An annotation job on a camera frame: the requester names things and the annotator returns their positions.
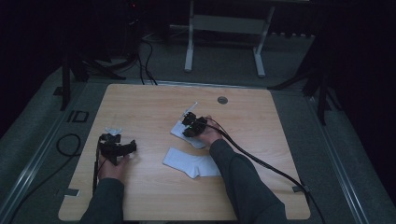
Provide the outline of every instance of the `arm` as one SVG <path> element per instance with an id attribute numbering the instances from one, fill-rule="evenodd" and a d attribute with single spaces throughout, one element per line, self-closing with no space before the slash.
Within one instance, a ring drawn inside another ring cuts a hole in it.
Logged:
<path id="1" fill-rule="evenodd" d="M 121 179 L 128 160 L 126 155 L 115 166 L 100 156 L 99 162 L 103 165 L 99 168 L 99 184 L 80 223 L 122 223 L 124 185 Z"/>
<path id="2" fill-rule="evenodd" d="M 218 128 L 210 117 L 207 124 Z M 285 205 L 262 183 L 251 161 L 235 153 L 216 130 L 198 136 L 207 146 L 224 179 L 227 195 L 241 223 L 287 223 Z"/>

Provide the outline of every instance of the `table top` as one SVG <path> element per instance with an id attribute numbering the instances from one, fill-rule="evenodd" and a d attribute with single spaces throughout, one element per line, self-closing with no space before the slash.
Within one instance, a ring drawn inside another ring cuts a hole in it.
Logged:
<path id="1" fill-rule="evenodd" d="M 222 105 L 218 98 L 228 103 Z M 191 155 L 208 155 L 170 134 L 194 102 L 197 117 L 211 115 L 244 150 L 299 180 L 272 95 L 267 90 L 111 84 L 106 90 L 71 180 L 79 195 L 65 196 L 62 220 L 80 220 L 92 197 L 93 163 L 105 127 L 122 128 L 121 143 L 136 141 L 124 176 L 125 220 L 235 220 L 220 176 L 189 178 L 163 165 L 170 147 Z M 288 219 L 307 219 L 302 193 L 281 175 L 253 162 L 262 181 L 285 204 Z"/>

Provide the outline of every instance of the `dark background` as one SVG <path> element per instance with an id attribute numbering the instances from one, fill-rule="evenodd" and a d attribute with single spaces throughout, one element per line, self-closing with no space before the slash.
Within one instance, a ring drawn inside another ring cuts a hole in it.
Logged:
<path id="1" fill-rule="evenodd" d="M 131 14 L 124 11 L 123 1 L 109 12 L 104 10 L 108 7 L 101 7 L 108 1 L 2 0 L 0 135 L 22 112 L 43 80 L 61 66 L 68 47 L 83 50 L 95 59 L 109 60 L 110 50 L 118 49 L 118 44 L 127 38 L 123 35 L 123 22 L 137 16 L 164 38 L 170 23 L 188 23 L 189 1 L 135 2 L 139 8 Z M 227 6 L 238 4 L 219 2 L 222 7 L 203 3 L 197 9 L 208 13 L 223 10 L 227 14 L 231 12 Z M 270 31 L 315 35 L 317 48 L 306 55 L 308 64 L 317 63 L 324 52 L 334 50 L 336 57 L 329 67 L 331 86 L 395 202 L 396 4 L 391 0 L 367 0 L 353 7 L 333 5 L 332 2 L 325 7 L 279 5 Z M 248 11 L 240 8 L 233 13 Z"/>

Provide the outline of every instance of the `small round object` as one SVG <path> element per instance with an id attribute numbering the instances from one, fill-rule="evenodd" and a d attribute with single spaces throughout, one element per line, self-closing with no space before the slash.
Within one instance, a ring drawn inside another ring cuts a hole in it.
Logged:
<path id="1" fill-rule="evenodd" d="M 228 103 L 228 99 L 225 96 L 219 96 L 218 102 L 219 102 L 219 104 L 225 105 Z"/>

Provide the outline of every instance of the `hand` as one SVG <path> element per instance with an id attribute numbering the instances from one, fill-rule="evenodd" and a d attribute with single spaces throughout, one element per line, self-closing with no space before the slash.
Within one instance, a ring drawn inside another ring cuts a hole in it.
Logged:
<path id="1" fill-rule="evenodd" d="M 117 166 L 115 166 L 111 161 L 107 160 L 102 155 L 99 155 L 99 180 L 105 178 L 114 178 L 121 181 L 122 175 L 124 173 L 125 165 L 129 161 L 129 154 L 125 155 Z"/>
<path id="2" fill-rule="evenodd" d="M 219 128 L 219 125 L 213 122 L 212 117 L 206 116 L 207 125 L 213 126 L 215 128 Z M 207 147 L 210 147 L 212 143 L 214 143 L 218 139 L 222 139 L 222 135 L 211 127 L 206 126 L 203 133 L 196 136 L 199 140 L 201 140 Z"/>

